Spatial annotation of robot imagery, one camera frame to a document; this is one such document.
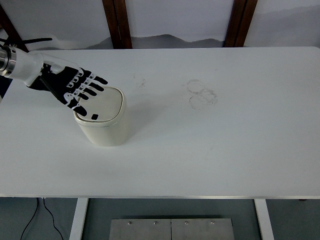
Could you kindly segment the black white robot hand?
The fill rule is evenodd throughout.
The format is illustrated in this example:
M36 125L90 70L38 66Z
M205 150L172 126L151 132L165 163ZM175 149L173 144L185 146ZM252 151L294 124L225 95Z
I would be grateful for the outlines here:
M107 80L82 69L76 63L41 53L28 53L27 56L35 61L35 66L31 68L34 72L25 85L34 90L51 92L62 104L83 117L87 111L77 99L88 100L98 92L103 92L104 88L96 83L108 84Z

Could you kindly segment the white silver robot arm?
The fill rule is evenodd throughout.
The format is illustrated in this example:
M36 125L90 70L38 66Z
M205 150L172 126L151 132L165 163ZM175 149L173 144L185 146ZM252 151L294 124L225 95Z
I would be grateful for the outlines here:
M28 88L49 91L63 105L85 117L88 103L104 91L107 80L78 64L43 53L25 52L13 46L0 49L0 75L22 81Z

